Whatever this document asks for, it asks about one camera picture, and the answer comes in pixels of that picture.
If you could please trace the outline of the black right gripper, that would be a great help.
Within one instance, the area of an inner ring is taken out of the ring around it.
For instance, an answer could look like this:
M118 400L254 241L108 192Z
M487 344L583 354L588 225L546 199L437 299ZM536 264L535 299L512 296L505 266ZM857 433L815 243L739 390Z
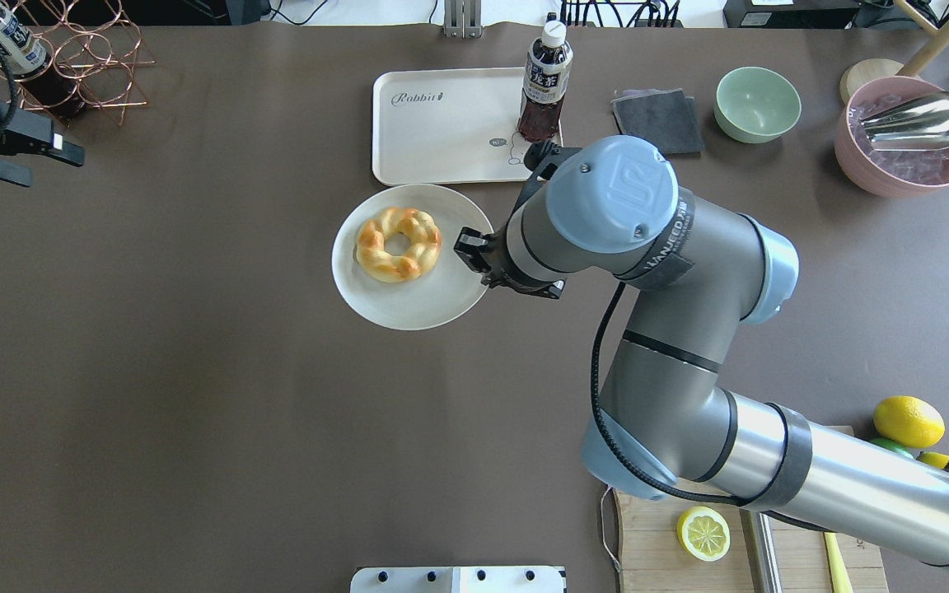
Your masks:
M497 287L505 283L507 252L497 233L484 234L463 226L453 244L453 252L472 273L479 274L483 285Z

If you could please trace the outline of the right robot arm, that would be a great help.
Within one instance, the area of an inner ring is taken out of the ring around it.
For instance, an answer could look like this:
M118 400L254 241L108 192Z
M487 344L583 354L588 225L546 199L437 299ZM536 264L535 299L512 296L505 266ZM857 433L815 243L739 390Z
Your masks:
M639 296L609 375L592 379L582 458L635 496L731 504L846 533L949 573L949 470L720 388L739 325L791 296L787 237L678 185L647 140L538 143L511 217L464 228L455 252L484 285L557 299L565 278L611 273Z

